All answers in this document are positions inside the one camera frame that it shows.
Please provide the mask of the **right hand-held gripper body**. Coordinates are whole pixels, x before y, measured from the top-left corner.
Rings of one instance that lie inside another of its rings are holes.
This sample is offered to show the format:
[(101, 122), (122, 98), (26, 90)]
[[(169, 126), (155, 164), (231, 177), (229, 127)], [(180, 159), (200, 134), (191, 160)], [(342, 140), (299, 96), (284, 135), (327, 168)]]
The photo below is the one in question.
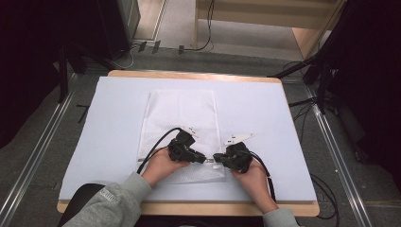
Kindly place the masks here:
[(239, 173), (246, 173), (252, 161), (251, 152), (248, 150), (244, 141), (253, 137), (252, 133), (232, 134), (224, 143), (226, 146), (226, 159), (230, 160), (230, 165), (226, 166)]

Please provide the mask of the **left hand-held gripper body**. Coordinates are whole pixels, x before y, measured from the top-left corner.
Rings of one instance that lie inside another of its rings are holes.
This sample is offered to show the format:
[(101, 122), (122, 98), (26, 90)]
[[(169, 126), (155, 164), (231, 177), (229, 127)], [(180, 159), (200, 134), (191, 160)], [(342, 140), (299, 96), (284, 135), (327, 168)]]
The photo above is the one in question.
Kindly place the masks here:
[(184, 130), (179, 130), (175, 138), (167, 145), (169, 157), (172, 161), (186, 161), (189, 157), (196, 157), (190, 146), (195, 143), (193, 136)]

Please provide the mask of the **person's left hand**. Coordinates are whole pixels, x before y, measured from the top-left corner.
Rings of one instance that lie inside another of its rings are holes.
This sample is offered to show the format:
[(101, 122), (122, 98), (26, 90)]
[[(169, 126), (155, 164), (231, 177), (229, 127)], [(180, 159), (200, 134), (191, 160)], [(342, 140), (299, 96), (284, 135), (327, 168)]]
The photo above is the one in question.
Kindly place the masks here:
[(169, 157), (169, 150), (162, 148), (148, 161), (148, 165), (142, 173), (142, 178), (153, 187), (176, 170), (187, 166), (189, 166), (188, 162), (172, 161)]

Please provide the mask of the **person's right hand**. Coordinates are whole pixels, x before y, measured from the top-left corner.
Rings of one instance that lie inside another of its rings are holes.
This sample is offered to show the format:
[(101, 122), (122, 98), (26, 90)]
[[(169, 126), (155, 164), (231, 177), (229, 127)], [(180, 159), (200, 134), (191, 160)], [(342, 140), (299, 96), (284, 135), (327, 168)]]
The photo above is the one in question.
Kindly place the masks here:
[(232, 174), (263, 214), (279, 209), (270, 195), (265, 170), (257, 161), (251, 161), (246, 173), (232, 170)]

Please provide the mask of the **wooden table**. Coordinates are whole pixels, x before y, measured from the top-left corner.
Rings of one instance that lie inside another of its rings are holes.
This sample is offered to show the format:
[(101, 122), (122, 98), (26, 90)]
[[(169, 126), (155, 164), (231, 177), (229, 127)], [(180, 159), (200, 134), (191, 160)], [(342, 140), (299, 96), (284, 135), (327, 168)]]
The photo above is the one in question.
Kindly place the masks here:
[[(82, 185), (122, 183), (139, 167), (141, 130), (154, 90), (212, 91), (221, 147), (232, 134), (252, 133), (244, 143), (267, 167), (278, 206), (291, 209), (296, 217), (320, 213), (280, 79), (122, 70), (99, 78), (62, 181), (57, 204), (60, 213)], [(158, 184), (141, 209), (149, 216), (262, 215), (229, 170), (214, 182)]]

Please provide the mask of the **white table mat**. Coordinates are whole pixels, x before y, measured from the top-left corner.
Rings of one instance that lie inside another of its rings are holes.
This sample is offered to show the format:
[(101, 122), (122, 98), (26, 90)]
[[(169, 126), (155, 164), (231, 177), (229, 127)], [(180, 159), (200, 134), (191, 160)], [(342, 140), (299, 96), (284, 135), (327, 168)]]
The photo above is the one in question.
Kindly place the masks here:
[(123, 183), (153, 146), (191, 130), (207, 161), (157, 184), (150, 201), (247, 201), (229, 169), (212, 159), (243, 141), (266, 165), (280, 203), (316, 199), (280, 80), (100, 78), (60, 197), (86, 183)]

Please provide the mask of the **black tripod stand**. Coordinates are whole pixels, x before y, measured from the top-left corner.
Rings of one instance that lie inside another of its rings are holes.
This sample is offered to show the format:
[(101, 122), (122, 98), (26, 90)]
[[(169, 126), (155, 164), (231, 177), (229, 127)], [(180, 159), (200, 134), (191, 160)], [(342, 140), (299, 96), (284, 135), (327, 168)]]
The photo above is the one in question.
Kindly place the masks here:
[(323, 46), (314, 55), (278, 74), (272, 75), (273, 78), (282, 79), (307, 67), (303, 75), (303, 82), (306, 85), (311, 85), (315, 81), (319, 82), (317, 94), (315, 97), (312, 97), (312, 100), (322, 114), (325, 114), (325, 92), (329, 81), (333, 78), (333, 73), (337, 71), (335, 64), (340, 55), (340, 40), (345, 38), (347, 29), (351, 27), (352, 20), (357, 13), (357, 5), (360, 1), (361, 0), (345, 0), (337, 24), (334, 26)]

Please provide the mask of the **dark cabinet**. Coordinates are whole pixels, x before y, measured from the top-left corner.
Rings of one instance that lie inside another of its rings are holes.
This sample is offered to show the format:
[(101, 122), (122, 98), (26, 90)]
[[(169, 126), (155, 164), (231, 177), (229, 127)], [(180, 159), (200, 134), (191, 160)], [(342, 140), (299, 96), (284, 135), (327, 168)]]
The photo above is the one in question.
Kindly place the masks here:
[(137, 0), (96, 0), (105, 41), (104, 56), (117, 60), (131, 48), (141, 14)]

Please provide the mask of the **black metal stand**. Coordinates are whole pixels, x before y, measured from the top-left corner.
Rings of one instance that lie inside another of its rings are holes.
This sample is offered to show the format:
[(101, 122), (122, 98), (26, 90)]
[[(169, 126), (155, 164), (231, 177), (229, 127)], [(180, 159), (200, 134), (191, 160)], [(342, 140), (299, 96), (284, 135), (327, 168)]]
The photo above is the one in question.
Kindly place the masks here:
[(61, 46), (59, 51), (59, 70), (60, 70), (59, 103), (62, 103), (68, 95), (67, 57), (64, 45)]

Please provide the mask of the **wooden shelf unit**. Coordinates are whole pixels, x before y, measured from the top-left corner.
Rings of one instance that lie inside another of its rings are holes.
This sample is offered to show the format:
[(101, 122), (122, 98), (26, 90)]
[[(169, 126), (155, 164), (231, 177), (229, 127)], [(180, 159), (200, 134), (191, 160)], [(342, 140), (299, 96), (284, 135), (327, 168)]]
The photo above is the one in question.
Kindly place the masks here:
[(291, 27), (304, 59), (332, 30), (347, 0), (215, 0), (217, 21)]

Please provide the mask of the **black curtain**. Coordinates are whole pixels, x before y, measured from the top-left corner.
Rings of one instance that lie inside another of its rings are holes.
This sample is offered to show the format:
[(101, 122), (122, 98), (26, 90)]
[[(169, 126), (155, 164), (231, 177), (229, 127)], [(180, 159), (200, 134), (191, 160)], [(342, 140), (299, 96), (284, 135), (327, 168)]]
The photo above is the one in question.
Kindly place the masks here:
[(85, 0), (0, 0), (0, 148), (57, 86), (59, 51), (83, 71), (81, 47), (69, 23)]
[(364, 130), (357, 146), (401, 190), (401, 0), (348, 0), (338, 29), (329, 89)]

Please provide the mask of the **metal floor rail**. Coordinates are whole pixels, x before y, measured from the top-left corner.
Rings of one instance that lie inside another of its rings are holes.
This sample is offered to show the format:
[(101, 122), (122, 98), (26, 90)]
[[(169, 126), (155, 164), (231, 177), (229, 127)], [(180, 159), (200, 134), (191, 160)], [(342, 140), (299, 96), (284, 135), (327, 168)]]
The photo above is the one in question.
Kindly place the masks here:
[(368, 212), (365, 208), (364, 201), (360, 196), (347, 164), (342, 157), (338, 143), (333, 132), (331, 131), (325, 115), (318, 106), (313, 108), (313, 112), (320, 126), (323, 138), (332, 157), (334, 166), (336, 167), (337, 174), (356, 218), (358, 227), (373, 227)]
[(70, 90), (67, 92), (66, 98), (56, 106), (56, 109), (48, 120), (38, 142), (31, 151), (23, 170), (0, 209), (0, 227), (9, 227), (21, 200), (23, 199), (44, 155), (46, 154), (47, 148), (71, 103), (72, 97), (76, 92), (76, 86), (80, 79), (80, 75), (73, 73), (71, 78), (68, 80), (67, 84), (70, 86)]

